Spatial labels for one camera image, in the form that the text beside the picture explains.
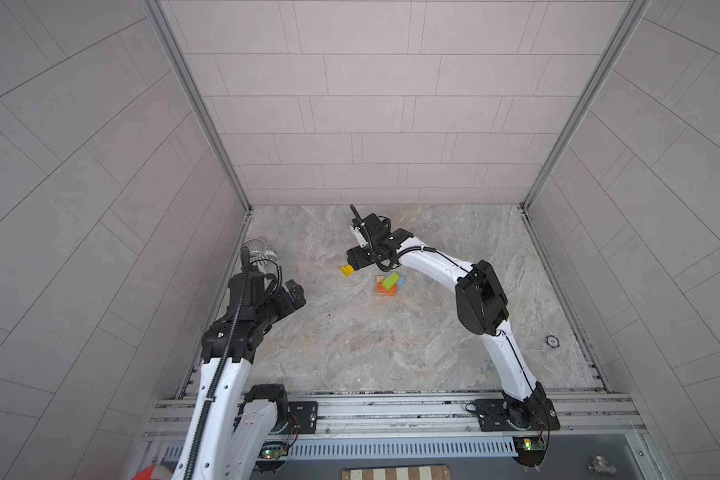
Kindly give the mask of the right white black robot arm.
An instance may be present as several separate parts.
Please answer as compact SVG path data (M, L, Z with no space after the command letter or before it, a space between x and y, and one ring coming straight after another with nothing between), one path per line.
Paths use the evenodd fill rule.
M359 245L347 251L345 274L375 265L383 272L403 266L438 282L455 296L457 318L477 335L498 372L504 407L502 416L517 430L557 428L556 414L542 384L521 353L507 309L508 299L493 266L469 263L431 247L404 229L391 229L387 217L361 217L350 207L351 230Z

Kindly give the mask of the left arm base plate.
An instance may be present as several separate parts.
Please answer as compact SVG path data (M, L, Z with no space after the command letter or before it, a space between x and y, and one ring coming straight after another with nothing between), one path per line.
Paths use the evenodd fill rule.
M299 431L300 434L314 434L318 417L316 401L278 402L277 420L273 434Z

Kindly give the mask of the red wood block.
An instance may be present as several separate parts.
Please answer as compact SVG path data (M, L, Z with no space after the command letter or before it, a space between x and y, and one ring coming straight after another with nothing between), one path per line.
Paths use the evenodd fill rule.
M378 282L376 284L376 295L377 296L386 296L386 297L394 297L397 293L398 286L396 284L385 284L384 282Z

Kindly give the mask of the lime green long block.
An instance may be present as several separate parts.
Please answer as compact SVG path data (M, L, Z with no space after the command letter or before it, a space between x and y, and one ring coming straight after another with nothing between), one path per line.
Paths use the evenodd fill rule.
M392 272L380 282L380 285L385 290L392 290L397 287L400 279L401 277L396 272Z

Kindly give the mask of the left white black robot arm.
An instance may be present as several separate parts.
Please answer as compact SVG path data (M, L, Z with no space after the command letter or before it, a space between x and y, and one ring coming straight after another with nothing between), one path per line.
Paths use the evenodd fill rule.
M276 470L300 431L283 385L245 384L264 336L305 305L303 288L255 267L233 275L228 288L226 313L202 336L197 399L176 479L247 479Z

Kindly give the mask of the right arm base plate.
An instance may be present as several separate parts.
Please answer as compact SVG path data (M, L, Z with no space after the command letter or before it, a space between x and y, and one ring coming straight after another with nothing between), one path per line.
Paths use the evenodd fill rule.
M527 420L512 420L503 399L476 399L465 410L474 415L482 432L491 431L558 431L561 424L552 402L547 399Z

